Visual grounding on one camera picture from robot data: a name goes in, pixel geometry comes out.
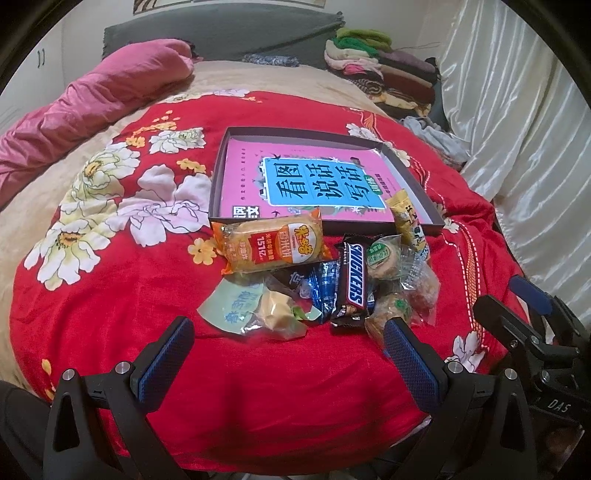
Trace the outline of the Snickers chocolate bar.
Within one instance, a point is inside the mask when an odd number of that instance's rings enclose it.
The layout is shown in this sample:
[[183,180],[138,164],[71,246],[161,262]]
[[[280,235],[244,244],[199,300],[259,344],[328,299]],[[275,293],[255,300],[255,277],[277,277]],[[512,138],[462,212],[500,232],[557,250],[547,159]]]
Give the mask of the Snickers chocolate bar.
[[346,235],[339,243],[339,285],[331,324],[335,328],[359,328],[369,316],[367,247],[369,239]]

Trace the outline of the stack of folded clothes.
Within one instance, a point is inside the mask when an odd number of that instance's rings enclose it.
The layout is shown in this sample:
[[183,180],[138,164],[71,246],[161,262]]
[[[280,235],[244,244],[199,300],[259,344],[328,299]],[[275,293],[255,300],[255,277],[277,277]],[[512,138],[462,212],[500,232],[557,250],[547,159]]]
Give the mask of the stack of folded clothes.
[[436,103],[436,60],[394,48],[382,31],[342,27],[325,42],[324,57],[329,72],[354,84],[394,119],[426,117]]

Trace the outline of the blue patterned cloth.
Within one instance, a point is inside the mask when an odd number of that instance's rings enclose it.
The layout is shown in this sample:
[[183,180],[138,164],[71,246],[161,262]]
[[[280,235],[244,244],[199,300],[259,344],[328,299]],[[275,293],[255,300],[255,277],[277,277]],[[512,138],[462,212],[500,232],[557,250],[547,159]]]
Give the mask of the blue patterned cloth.
[[242,61],[249,64],[264,66],[279,66],[286,68],[297,68],[300,66],[297,57],[283,55],[246,54]]

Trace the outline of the clear reddish pastry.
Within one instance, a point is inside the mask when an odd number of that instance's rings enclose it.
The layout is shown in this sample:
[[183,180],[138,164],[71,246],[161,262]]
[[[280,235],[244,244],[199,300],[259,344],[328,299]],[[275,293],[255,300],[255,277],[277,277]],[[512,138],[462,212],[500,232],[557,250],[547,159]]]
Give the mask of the clear reddish pastry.
[[440,281],[429,263],[410,247],[401,249],[399,280],[415,318],[435,325]]

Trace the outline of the orange packaged cake snack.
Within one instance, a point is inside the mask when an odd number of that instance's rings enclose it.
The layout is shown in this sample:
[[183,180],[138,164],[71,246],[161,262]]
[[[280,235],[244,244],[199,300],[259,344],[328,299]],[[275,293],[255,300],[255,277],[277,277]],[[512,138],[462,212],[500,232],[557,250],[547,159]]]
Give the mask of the orange packaged cake snack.
[[332,260],[318,208],[297,215],[223,224],[212,222],[223,275],[252,274]]

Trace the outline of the cream satin curtain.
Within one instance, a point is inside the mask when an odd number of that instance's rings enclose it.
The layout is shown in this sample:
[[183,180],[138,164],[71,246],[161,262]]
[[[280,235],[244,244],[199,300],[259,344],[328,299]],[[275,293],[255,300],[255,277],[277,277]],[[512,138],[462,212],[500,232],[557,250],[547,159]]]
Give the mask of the cream satin curtain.
[[443,103],[526,276],[590,320],[590,109],[544,40],[501,1],[458,5]]

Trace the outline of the red floral blanket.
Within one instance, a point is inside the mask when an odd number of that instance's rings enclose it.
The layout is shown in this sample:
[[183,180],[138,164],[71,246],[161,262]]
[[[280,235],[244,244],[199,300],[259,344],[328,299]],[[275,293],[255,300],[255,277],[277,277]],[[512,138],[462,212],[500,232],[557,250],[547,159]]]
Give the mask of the red floral blanket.
[[132,360],[178,316],[193,347],[148,417],[183,468],[307,474],[381,454],[424,420],[363,325],[366,298],[444,359],[505,349],[472,308],[520,307],[492,204],[396,121],[265,91],[151,105],[77,164],[16,237],[16,361],[43,403],[62,373]]

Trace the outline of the light green pastry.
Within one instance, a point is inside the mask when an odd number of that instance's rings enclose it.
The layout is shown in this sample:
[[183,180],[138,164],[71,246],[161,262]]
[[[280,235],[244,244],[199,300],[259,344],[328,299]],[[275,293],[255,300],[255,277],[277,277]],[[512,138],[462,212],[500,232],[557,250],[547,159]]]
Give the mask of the light green pastry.
[[254,282],[222,279],[197,313],[222,332],[247,336],[259,332],[280,340],[307,335],[311,313],[277,286],[273,279]]

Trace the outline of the pink Chinese workbook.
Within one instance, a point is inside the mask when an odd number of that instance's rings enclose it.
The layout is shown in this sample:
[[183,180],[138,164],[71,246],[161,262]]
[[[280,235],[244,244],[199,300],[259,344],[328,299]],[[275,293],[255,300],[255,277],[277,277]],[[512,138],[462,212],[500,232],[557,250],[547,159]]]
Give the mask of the pink Chinese workbook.
[[211,213],[250,220],[320,208],[325,220],[387,221],[386,201],[407,187],[403,166],[376,148],[232,136],[219,158]]

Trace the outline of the beige bed sheet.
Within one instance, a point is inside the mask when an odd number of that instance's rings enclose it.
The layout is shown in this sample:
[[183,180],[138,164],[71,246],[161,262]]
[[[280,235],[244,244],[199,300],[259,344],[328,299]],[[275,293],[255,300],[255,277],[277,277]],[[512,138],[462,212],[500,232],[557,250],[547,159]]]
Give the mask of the beige bed sheet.
[[205,61],[194,66],[193,76],[163,91],[158,100],[167,106],[162,114],[140,121],[139,133],[124,129],[147,113],[145,104],[117,122],[99,130],[93,137],[77,143],[76,148],[48,167],[39,177],[21,190],[1,210],[1,378],[23,388],[28,384],[14,358],[9,339],[9,310],[12,287],[18,263],[41,239],[56,207],[70,187],[78,171],[92,154],[99,152],[118,134],[123,134],[127,147],[145,146],[149,138],[180,118],[171,109],[185,97],[198,97],[221,92],[240,99],[252,97],[256,91],[293,95],[342,107],[368,111],[378,117],[386,114],[363,92],[348,81],[327,71],[310,66],[286,68],[231,61]]

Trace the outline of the yellow snack bar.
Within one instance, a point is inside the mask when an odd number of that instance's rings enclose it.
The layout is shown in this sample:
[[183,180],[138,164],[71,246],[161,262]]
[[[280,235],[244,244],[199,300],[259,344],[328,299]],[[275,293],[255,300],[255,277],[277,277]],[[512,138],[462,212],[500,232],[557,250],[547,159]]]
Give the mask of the yellow snack bar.
[[428,261],[430,248],[407,191],[399,190],[386,203],[394,216],[394,224],[404,243],[411,247],[421,259]]

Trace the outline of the clear flaky pastry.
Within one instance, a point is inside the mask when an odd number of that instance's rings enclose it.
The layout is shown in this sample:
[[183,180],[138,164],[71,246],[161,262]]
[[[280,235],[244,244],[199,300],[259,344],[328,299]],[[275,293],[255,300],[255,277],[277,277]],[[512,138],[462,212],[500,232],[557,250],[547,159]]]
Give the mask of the clear flaky pastry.
[[377,299],[373,314],[365,320],[365,328],[369,336],[384,349],[387,322],[401,318],[408,325],[412,316],[413,309],[407,298],[400,293],[391,293]]

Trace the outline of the dark shallow tray box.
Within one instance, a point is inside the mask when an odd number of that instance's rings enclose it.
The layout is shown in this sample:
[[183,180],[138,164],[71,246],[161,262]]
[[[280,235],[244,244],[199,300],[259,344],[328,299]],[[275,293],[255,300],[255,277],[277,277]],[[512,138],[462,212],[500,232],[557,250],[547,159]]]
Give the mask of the dark shallow tray box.
[[270,127],[226,130],[213,170],[211,220],[235,223],[321,211],[325,233],[394,231],[387,202],[404,190],[425,233],[445,222],[409,161],[355,136]]

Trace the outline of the blue snack pack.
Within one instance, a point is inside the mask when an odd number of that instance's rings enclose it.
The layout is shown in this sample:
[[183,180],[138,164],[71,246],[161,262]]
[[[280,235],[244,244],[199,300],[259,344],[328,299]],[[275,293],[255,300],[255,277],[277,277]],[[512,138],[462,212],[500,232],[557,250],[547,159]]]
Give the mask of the blue snack pack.
[[311,321],[328,322],[335,310],[339,283],[339,261],[290,267],[271,273],[273,286],[279,287],[308,309]]

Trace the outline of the round cake green label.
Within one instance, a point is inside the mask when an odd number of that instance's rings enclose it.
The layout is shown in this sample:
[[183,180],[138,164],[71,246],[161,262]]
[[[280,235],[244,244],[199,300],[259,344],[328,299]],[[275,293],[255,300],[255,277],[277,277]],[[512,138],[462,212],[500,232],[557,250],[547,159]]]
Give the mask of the round cake green label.
[[367,251],[367,269],[374,280],[396,280],[400,274],[402,240],[400,235],[377,239]]

